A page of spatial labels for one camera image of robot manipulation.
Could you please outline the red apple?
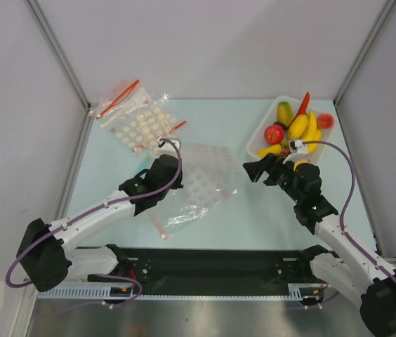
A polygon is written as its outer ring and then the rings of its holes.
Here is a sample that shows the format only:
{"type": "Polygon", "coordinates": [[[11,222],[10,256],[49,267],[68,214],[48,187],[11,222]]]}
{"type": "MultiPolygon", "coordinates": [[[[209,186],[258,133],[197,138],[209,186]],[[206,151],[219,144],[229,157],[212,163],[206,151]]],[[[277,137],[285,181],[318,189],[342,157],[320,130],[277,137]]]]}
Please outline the red apple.
{"type": "Polygon", "coordinates": [[[284,136],[284,129],[278,124],[270,125],[264,130],[264,139],[271,145],[280,144],[283,141],[284,136]]]}

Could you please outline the clear bag pink dots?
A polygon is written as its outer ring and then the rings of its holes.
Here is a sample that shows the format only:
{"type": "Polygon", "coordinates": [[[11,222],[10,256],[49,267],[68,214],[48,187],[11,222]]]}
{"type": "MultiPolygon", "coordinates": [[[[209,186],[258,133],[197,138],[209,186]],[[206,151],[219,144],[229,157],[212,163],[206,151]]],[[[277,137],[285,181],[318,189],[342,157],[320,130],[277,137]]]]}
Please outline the clear bag pink dots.
{"type": "Polygon", "coordinates": [[[229,147],[188,143],[181,149],[181,155],[183,187],[168,192],[149,211],[149,218],[163,240],[237,193],[233,180],[239,169],[229,147]]]}

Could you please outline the red grape bunch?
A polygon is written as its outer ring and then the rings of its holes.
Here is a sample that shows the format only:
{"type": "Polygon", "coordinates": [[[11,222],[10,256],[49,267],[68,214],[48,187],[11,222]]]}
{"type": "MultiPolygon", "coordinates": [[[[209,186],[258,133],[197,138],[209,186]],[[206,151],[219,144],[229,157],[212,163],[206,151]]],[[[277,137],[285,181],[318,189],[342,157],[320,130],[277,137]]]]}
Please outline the red grape bunch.
{"type": "Polygon", "coordinates": [[[280,158],[287,158],[291,154],[290,149],[283,150],[280,154],[278,154],[278,157],[280,158]]]}

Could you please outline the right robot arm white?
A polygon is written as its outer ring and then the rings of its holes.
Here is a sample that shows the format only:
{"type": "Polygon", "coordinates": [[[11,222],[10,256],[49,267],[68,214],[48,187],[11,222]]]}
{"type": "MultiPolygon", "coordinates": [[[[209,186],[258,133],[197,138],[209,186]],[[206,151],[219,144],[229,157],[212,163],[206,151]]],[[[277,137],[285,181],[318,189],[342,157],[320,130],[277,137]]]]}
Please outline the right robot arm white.
{"type": "Polygon", "coordinates": [[[319,168],[309,163],[294,166],[274,154],[243,167],[253,183],[266,173],[264,184],[280,187],[294,201],[298,222],[331,247],[330,253],[299,261],[298,276],[306,282],[318,278],[332,285],[359,310],[374,336],[395,334],[396,268],[342,224],[341,215],[321,192],[319,168]]]}

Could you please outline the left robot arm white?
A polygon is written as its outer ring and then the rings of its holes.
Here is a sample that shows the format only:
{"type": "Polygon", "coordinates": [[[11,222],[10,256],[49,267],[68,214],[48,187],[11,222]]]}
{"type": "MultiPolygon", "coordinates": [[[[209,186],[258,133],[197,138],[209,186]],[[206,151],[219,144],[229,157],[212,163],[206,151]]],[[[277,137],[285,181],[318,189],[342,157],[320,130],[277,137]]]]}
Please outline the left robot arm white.
{"type": "Polygon", "coordinates": [[[90,277],[119,281],[128,272],[126,256],[115,244],[84,249],[82,244],[111,224],[128,220],[157,205],[182,185],[182,162],[163,154],[92,208],[46,224],[33,220],[26,228],[14,265],[21,265],[37,291],[55,288],[65,279],[90,277]]]}

